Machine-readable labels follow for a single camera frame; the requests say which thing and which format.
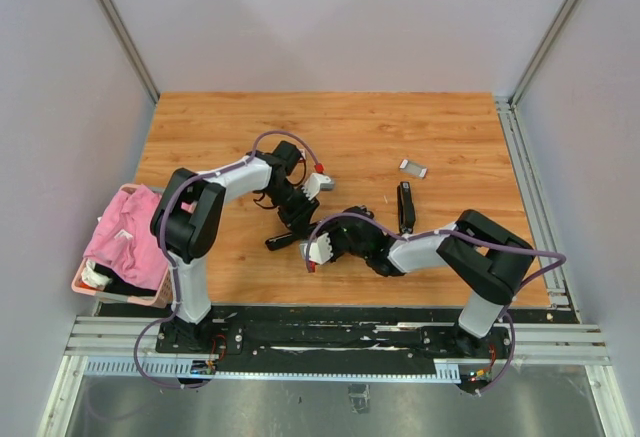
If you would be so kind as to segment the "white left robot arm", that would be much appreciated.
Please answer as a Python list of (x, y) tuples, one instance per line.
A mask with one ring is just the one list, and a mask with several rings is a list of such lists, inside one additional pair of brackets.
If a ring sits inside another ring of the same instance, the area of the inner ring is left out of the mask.
[(179, 340), (190, 351), (207, 350), (214, 328), (204, 318), (211, 309), (207, 292), (206, 255), (211, 250), (226, 204), (248, 194), (262, 194), (293, 242), (308, 238), (318, 195), (331, 190), (333, 180), (320, 163), (305, 182), (289, 176), (302, 159), (296, 145), (282, 141), (272, 152), (253, 149), (238, 161), (200, 173), (177, 169), (161, 196), (150, 231), (172, 273), (174, 316), (183, 325)]

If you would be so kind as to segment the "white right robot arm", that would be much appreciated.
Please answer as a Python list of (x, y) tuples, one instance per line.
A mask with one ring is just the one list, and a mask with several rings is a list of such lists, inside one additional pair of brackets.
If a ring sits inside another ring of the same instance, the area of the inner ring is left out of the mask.
[(395, 238), (376, 224), (372, 212), (352, 207), (322, 235), (328, 239), (331, 261), (350, 254), (384, 277), (440, 267), (453, 270), (471, 289), (452, 334), (455, 349), (466, 357), (487, 348), (489, 330), (534, 260), (528, 242), (472, 209), (428, 236)]

